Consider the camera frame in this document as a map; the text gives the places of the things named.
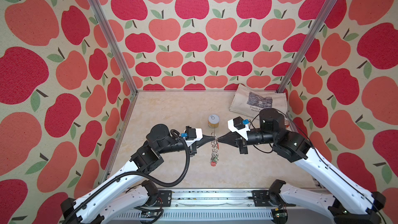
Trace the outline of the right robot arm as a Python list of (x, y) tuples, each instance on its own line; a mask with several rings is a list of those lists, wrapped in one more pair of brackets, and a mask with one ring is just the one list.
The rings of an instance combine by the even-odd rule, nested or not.
[(250, 145), (270, 144), (273, 152), (309, 173), (329, 194), (297, 188), (277, 179), (263, 199), (277, 207), (305, 207), (336, 224), (384, 223), (381, 210), (386, 197), (359, 186), (322, 156), (308, 137), (287, 130), (285, 117), (277, 109), (263, 109), (259, 113), (259, 128), (253, 129), (242, 117), (234, 118), (228, 122), (229, 133), (219, 137), (218, 142), (235, 146), (243, 154), (247, 154)]

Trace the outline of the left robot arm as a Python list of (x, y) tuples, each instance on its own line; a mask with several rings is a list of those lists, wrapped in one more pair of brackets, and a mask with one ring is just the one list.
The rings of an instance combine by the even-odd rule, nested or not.
[[(158, 187), (180, 184), (188, 173), (190, 158), (199, 147), (212, 141), (216, 137), (203, 135), (201, 129), (187, 126), (184, 133), (179, 133), (164, 124), (155, 125), (144, 144), (117, 173), (82, 197), (61, 203), (63, 222), (104, 224), (124, 210), (152, 204), (158, 198)], [(186, 158), (176, 180), (167, 183), (150, 175), (164, 162), (163, 153), (177, 151), (184, 151)]]

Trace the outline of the metal car-shaped key holder plate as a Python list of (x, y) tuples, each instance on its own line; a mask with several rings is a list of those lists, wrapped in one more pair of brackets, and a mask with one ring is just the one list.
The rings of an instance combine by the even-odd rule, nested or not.
[(219, 142), (218, 142), (218, 138), (216, 137), (215, 131), (211, 135), (214, 139), (211, 141), (210, 165), (212, 167), (215, 167), (219, 161)]

